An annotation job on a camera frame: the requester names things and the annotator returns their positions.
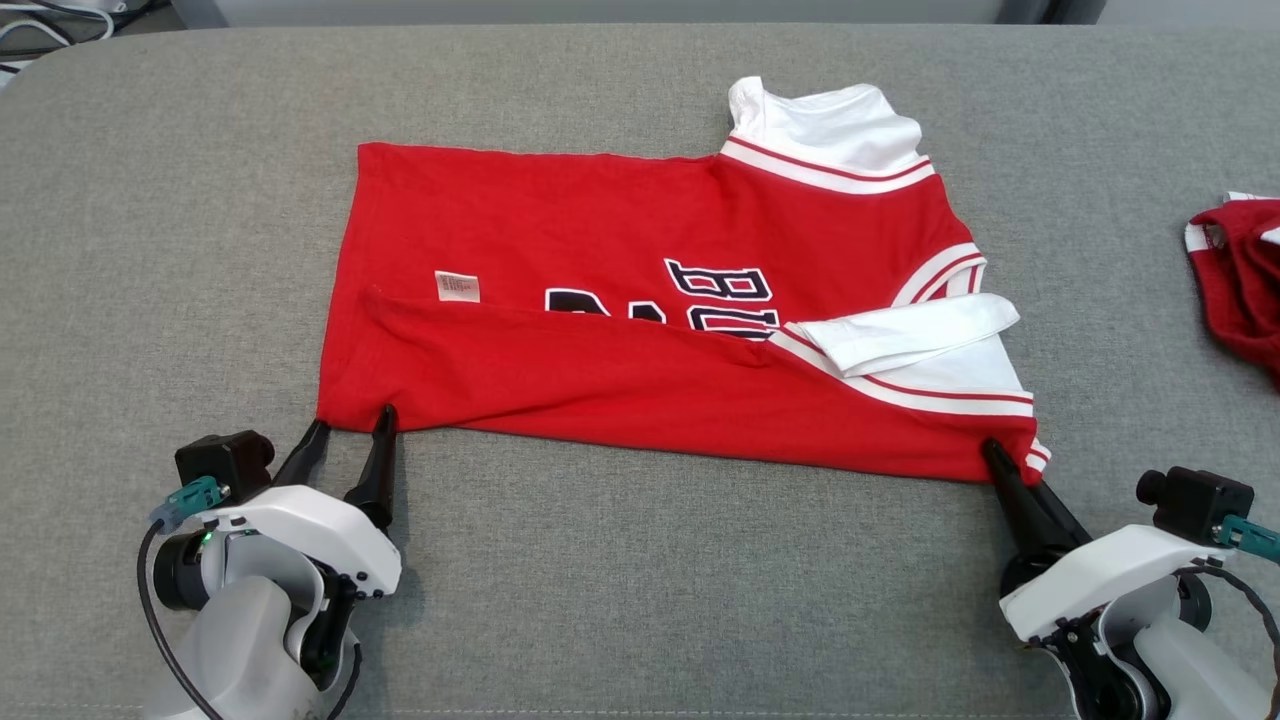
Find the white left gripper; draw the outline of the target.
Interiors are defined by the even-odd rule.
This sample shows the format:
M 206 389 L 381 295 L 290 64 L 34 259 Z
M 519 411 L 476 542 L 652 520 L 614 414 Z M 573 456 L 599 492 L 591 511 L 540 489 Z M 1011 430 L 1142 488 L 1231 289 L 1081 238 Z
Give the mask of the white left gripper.
M 383 530 L 394 519 L 398 413 L 387 404 L 371 433 L 372 447 L 343 502 L 307 487 L 324 459 L 332 428 L 315 420 L 292 448 L 271 484 L 246 503 L 198 515 L 225 537 L 225 575 L 265 577 L 298 591 L 302 601 L 323 587 L 317 568 L 334 571 L 366 597 L 398 591 L 398 548 Z

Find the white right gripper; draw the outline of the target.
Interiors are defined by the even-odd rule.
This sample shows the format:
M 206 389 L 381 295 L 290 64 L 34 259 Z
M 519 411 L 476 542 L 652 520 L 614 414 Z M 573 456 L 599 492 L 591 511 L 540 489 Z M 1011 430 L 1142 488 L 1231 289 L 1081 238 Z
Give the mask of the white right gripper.
M 1053 562 L 1053 525 L 1070 538 L 1065 547 L 1082 546 L 1000 600 L 1020 641 L 1046 638 L 1059 629 L 1060 620 L 1083 618 L 1190 568 L 1197 559 L 1230 561 L 1236 555 L 1235 550 L 1198 544 L 1148 525 L 1128 525 L 1093 541 L 1047 480 L 1030 488 L 1025 484 L 1020 468 L 997 439 L 986 439 L 982 454 L 1015 544 L 1006 571 L 1043 573 Z

